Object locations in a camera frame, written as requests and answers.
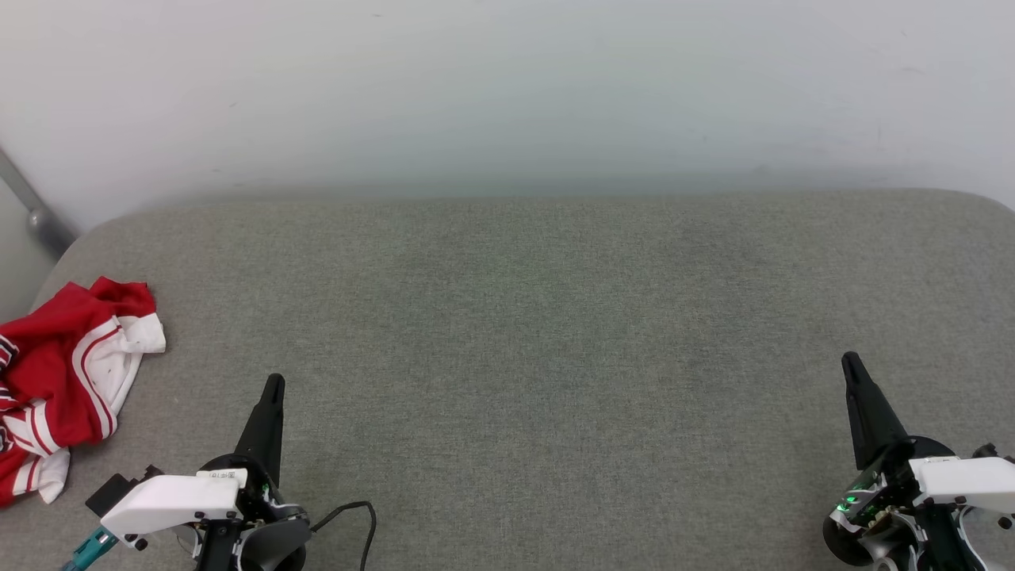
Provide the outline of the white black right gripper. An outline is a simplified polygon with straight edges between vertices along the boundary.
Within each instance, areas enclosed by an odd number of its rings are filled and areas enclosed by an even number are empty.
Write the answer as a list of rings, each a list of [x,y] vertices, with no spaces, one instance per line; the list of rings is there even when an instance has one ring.
[[[829,552],[872,570],[1004,570],[967,528],[976,515],[1013,528],[1013,459],[990,443],[960,458],[937,441],[909,438],[862,358],[848,351],[841,365],[860,473],[822,525]]]

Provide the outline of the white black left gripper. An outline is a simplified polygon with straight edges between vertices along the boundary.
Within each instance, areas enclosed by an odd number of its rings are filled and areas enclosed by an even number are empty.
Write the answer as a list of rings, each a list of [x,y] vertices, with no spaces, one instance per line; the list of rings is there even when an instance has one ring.
[[[99,489],[99,524],[141,550],[156,532],[192,542],[198,570],[301,570],[312,537],[304,509],[282,498],[285,379],[270,374],[233,452],[193,476],[149,466],[115,474]]]

